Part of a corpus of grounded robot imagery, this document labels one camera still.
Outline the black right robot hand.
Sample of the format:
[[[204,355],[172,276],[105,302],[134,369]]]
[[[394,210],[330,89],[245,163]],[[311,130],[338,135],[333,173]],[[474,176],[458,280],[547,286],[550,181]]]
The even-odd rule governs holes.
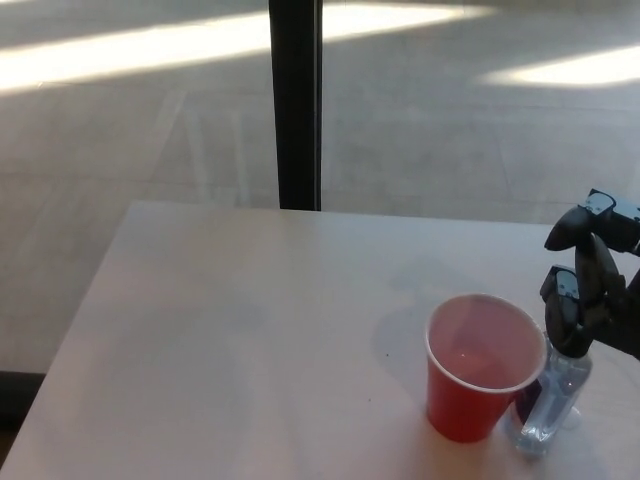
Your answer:
[[[574,265],[552,266],[540,288],[553,348],[580,358],[597,341],[637,359],[639,276],[627,281],[612,253],[639,255],[639,207],[593,189],[554,224],[544,247],[574,251]]]

